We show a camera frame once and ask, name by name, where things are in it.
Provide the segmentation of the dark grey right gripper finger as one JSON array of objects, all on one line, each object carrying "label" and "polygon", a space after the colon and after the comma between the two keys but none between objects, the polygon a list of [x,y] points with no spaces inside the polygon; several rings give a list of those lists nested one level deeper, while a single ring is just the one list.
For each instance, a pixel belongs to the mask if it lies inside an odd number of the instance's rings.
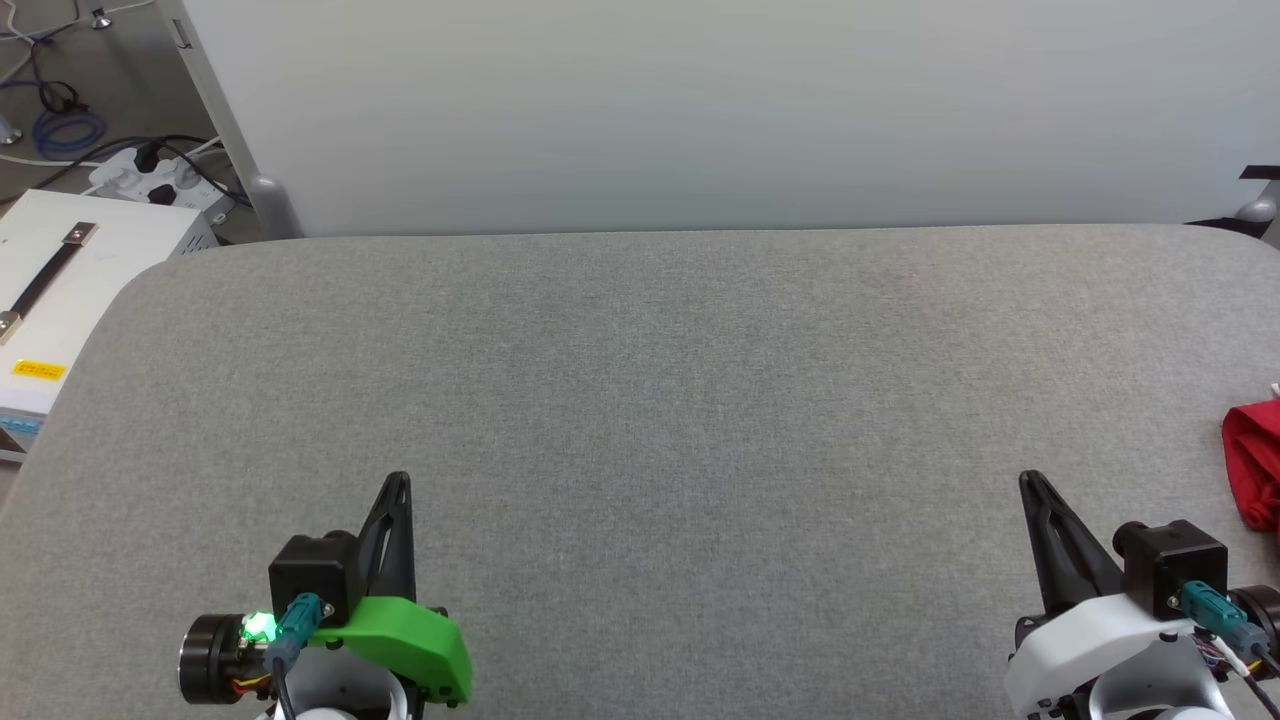
[{"label": "dark grey right gripper finger", "polygon": [[1123,571],[1050,479],[1018,478],[1032,556],[1046,614],[1123,592]]}]

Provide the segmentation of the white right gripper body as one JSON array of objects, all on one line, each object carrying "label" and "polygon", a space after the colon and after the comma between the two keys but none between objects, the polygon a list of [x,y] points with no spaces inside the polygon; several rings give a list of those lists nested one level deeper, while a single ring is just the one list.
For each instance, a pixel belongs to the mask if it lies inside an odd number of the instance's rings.
[{"label": "white right gripper body", "polygon": [[1085,719],[1197,706],[1190,623],[1158,620],[1125,594],[1088,600],[1033,630],[1007,664],[1004,688],[1019,719],[1043,717],[1080,687]]}]

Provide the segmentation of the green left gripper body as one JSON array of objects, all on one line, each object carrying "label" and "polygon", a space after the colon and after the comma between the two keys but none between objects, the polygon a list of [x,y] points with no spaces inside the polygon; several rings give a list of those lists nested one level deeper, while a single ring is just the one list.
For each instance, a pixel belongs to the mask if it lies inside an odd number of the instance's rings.
[{"label": "green left gripper body", "polygon": [[323,626],[308,647],[337,644],[410,680],[428,702],[454,707],[472,697],[474,666],[461,629],[445,615],[396,596],[367,596],[343,626]]}]

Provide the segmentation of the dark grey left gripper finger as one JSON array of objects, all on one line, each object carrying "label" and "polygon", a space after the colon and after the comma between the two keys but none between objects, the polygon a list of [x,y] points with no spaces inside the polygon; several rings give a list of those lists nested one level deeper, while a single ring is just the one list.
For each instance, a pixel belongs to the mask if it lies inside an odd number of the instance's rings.
[{"label": "dark grey left gripper finger", "polygon": [[417,600],[413,501],[407,471],[390,473],[358,533],[358,569],[366,596]]}]

